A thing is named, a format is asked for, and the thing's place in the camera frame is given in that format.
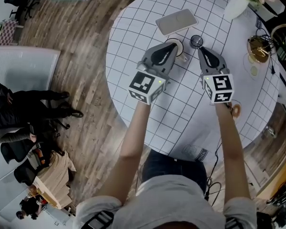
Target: fiducial marker cube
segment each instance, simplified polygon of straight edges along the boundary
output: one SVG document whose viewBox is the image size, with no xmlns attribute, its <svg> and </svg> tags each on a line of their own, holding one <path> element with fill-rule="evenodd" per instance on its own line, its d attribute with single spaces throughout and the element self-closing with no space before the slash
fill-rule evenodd
<svg viewBox="0 0 286 229">
<path fill-rule="evenodd" d="M 203 86 L 213 104 L 232 100 L 234 94 L 232 74 L 205 75 Z"/>
<path fill-rule="evenodd" d="M 150 105 L 165 90 L 165 84 L 165 79 L 137 69 L 128 91 L 131 97 Z"/>
</svg>

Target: small round object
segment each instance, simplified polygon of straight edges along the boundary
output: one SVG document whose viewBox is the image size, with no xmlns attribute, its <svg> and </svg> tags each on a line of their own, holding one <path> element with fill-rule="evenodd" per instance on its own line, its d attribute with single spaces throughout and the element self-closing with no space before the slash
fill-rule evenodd
<svg viewBox="0 0 286 229">
<path fill-rule="evenodd" d="M 194 35 L 191 37 L 190 46 L 192 48 L 198 49 L 202 46 L 203 43 L 204 43 L 204 40 L 202 39 L 201 36 Z"/>
<path fill-rule="evenodd" d="M 255 66 L 252 66 L 252 67 L 251 67 L 251 74 L 252 74 L 253 76 L 256 76 L 256 75 L 257 75 L 257 68 L 256 68 Z"/>
<path fill-rule="evenodd" d="M 240 116 L 241 106 L 239 104 L 235 104 L 233 106 L 232 116 L 234 118 L 238 118 Z"/>
</svg>

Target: grey t-shirt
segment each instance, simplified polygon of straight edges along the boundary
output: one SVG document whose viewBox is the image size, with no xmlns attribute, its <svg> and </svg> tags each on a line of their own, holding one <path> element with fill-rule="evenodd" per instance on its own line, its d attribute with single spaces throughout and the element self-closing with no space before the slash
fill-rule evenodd
<svg viewBox="0 0 286 229">
<path fill-rule="evenodd" d="M 224 229 L 240 223 L 244 229 L 256 228 L 256 208 L 248 198 L 229 200 L 223 213 L 213 210 L 194 181 L 178 175 L 153 177 L 142 183 L 136 197 L 124 206 L 110 196 L 90 198 L 77 206 L 73 228 L 101 211 L 114 213 L 112 229 L 153 229 L 173 221 L 193 223 L 199 229 Z"/>
</svg>

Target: white vase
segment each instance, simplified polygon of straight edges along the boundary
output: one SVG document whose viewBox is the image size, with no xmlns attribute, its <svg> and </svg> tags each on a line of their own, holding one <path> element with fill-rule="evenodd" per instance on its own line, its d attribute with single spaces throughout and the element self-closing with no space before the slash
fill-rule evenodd
<svg viewBox="0 0 286 229">
<path fill-rule="evenodd" d="M 235 19 L 245 11 L 249 0 L 230 0 L 225 8 L 225 17 L 228 20 Z"/>
</svg>

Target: wooden desk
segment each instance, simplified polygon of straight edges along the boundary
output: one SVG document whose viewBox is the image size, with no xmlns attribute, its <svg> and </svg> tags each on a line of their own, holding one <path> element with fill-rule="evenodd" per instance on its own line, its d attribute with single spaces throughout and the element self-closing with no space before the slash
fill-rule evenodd
<svg viewBox="0 0 286 229">
<path fill-rule="evenodd" d="M 60 156 L 53 152 L 50 166 L 40 171 L 33 182 L 38 193 L 58 209 L 62 209 L 72 202 L 68 196 L 69 188 L 66 186 L 69 181 L 68 168 L 71 171 L 76 171 L 68 153 L 65 152 L 64 156 Z"/>
<path fill-rule="evenodd" d="M 286 157 L 278 166 L 269 180 L 261 187 L 257 198 L 269 200 L 278 191 L 282 184 L 286 182 Z"/>
</svg>

